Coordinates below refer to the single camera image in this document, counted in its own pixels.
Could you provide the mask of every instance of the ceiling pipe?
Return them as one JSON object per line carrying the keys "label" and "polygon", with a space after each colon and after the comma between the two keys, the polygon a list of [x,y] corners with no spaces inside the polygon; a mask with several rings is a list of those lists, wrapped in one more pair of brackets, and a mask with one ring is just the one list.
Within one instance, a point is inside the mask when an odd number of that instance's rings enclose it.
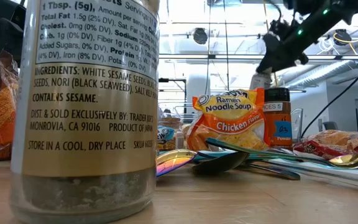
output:
{"label": "ceiling pipe", "polygon": [[340,62],[332,63],[330,65],[322,65],[318,68],[306,72],[299,78],[286,83],[285,87],[294,89],[299,86],[308,87],[310,85],[315,85],[323,80],[348,72],[354,69],[356,66],[357,64],[354,60],[343,60]]}

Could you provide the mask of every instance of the table surface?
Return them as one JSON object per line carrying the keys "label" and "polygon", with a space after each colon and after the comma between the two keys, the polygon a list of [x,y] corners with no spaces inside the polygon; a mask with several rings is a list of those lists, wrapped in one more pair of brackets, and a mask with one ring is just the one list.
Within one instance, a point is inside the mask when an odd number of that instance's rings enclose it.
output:
{"label": "table surface", "polygon": [[[114,224],[358,223],[358,187],[317,177],[280,179],[258,170],[195,177],[188,167],[160,177],[153,203]],[[0,223],[9,206],[9,163],[0,162]]]}

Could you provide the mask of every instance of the yellow package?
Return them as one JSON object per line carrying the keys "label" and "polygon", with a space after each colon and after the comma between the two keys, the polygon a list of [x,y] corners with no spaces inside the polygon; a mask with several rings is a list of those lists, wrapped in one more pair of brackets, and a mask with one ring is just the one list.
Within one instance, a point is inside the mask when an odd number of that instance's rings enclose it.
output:
{"label": "yellow package", "polygon": [[194,151],[208,150],[207,138],[261,150],[269,142],[265,133],[264,90],[233,90],[220,95],[193,98],[194,109],[203,114],[195,121],[188,137]]}

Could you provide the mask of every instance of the snack bag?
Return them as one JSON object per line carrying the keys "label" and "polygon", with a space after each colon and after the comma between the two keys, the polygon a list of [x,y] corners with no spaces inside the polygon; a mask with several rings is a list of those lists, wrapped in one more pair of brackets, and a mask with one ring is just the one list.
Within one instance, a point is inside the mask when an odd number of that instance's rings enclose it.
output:
{"label": "snack bag", "polygon": [[358,132],[326,130],[303,138],[293,150],[325,159],[358,152]]}
{"label": "snack bag", "polygon": [[157,149],[160,151],[182,149],[184,136],[173,128],[158,126]]}
{"label": "snack bag", "polygon": [[0,54],[0,161],[11,159],[16,99],[19,89],[18,67],[11,54]]}
{"label": "snack bag", "polygon": [[207,138],[216,138],[249,149],[268,145],[263,112],[264,90],[233,90],[220,95],[193,98],[194,109],[202,115],[189,130],[188,147],[208,150]]}

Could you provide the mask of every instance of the jar label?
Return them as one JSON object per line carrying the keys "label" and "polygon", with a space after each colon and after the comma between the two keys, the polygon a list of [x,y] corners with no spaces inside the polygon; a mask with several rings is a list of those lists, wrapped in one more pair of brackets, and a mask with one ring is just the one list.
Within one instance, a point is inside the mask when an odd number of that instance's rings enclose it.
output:
{"label": "jar label", "polygon": [[264,112],[283,111],[283,103],[265,103]]}
{"label": "jar label", "polygon": [[25,137],[16,133],[24,141],[14,146],[24,151],[22,173],[95,176],[154,166],[157,18],[131,0],[34,4],[27,122],[18,115],[16,124],[16,131],[25,126]]}
{"label": "jar label", "polygon": [[292,146],[290,114],[265,114],[272,146]]}

